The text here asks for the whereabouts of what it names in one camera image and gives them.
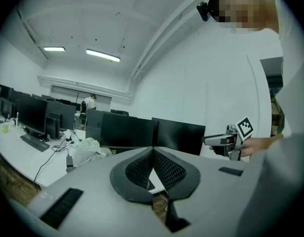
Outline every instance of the fluorescent light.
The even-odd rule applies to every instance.
[[[58,52],[64,52],[64,47],[44,47],[45,51],[58,51]]]
[[[91,54],[91,55],[95,55],[95,56],[99,56],[99,57],[102,57],[102,58],[105,58],[105,59],[108,59],[108,60],[111,60],[111,61],[120,62],[120,58],[119,57],[112,56],[110,54],[101,53],[101,52],[90,50],[90,49],[87,49],[86,53],[87,54]]]

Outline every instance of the desk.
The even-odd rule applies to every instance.
[[[5,124],[8,125],[8,133],[3,134],[0,131],[0,155],[19,173],[29,180],[34,181],[40,166],[50,158],[54,151],[51,147],[44,152],[38,151],[20,138],[20,136],[26,133],[22,128],[15,127],[13,121]],[[71,132],[68,130],[65,131],[64,134],[69,138]],[[85,131],[76,130],[76,134],[79,139],[85,139]],[[72,136],[72,139],[75,143],[79,142],[78,138],[74,135]],[[62,141],[63,138],[60,140],[50,140],[47,144],[59,146]],[[72,156],[76,150],[76,146],[70,144],[67,148],[69,150],[69,155]],[[67,154],[66,150],[55,153],[49,162],[41,168],[39,175],[36,178],[36,183],[42,188],[45,188],[65,176],[67,174]],[[164,190],[164,187],[154,170],[150,175],[150,180],[155,186],[155,189],[150,191],[151,193],[154,194]]]

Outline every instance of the office room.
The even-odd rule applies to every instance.
[[[289,6],[11,1],[6,216],[38,236],[260,236],[290,219],[304,194],[304,31]]]

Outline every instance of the man in white shirt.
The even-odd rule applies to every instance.
[[[86,111],[88,111],[88,109],[95,109],[95,100],[94,99],[96,99],[96,95],[91,94],[89,97],[87,97],[83,100],[86,103]]]
[[[208,11],[218,22],[230,22],[237,28],[260,31],[272,29],[279,34],[283,50],[284,86],[304,62],[304,32],[283,0],[209,0]],[[267,149],[273,142],[291,135],[287,119],[281,134],[270,138],[251,138],[244,142],[242,157]]]

